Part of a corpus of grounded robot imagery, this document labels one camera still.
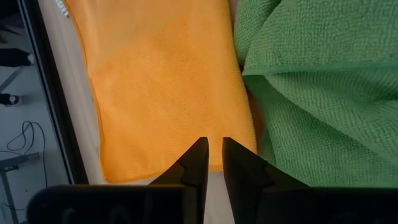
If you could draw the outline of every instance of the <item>table surface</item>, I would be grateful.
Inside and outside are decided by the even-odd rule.
[[[231,4],[232,15],[235,2]],[[88,180],[90,184],[106,184],[98,163],[96,112],[76,32],[72,22],[61,13],[54,0],[39,0],[39,4]],[[149,182],[142,180],[129,184]],[[234,223],[222,172],[209,174],[205,223]]]

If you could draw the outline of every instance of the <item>towel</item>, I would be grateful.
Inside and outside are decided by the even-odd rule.
[[[199,137],[221,170],[223,137],[256,138],[227,0],[65,0],[80,38],[107,182],[168,169]]]
[[[259,154],[311,186],[398,187],[398,1],[241,0]]]

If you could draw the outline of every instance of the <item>wire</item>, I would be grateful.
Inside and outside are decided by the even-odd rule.
[[[18,134],[15,138],[11,139],[7,143],[7,145],[6,145],[7,151],[0,151],[0,152],[7,152],[7,153],[15,154],[15,155],[18,155],[18,156],[26,155],[33,148],[33,145],[34,145],[34,142],[35,142],[35,129],[33,127],[34,124],[40,129],[40,131],[42,133],[42,136],[43,136],[43,138],[42,138],[43,139],[42,157],[43,157],[43,173],[44,173],[44,181],[45,181],[45,189],[46,189],[49,186],[49,183],[48,183],[48,180],[47,180],[47,170],[45,168],[45,147],[46,147],[45,142],[46,142],[46,137],[45,137],[45,134],[44,134],[43,127],[39,123],[37,123],[35,121],[24,121],[22,123],[21,133]],[[30,128],[30,130],[32,132],[32,139],[30,141],[29,147],[26,149],[26,151],[23,154],[15,152],[15,151],[21,151],[21,150],[23,150],[26,147],[27,138],[26,138],[25,132],[27,131],[28,128]],[[11,148],[10,144],[12,144],[16,139],[18,139],[21,136],[24,139],[23,145],[21,147]],[[24,211],[24,210],[26,210],[26,208],[22,208],[22,209],[11,208],[8,204],[6,204],[6,203],[3,203],[3,204],[6,207],[8,207],[10,210],[13,210],[13,211]]]

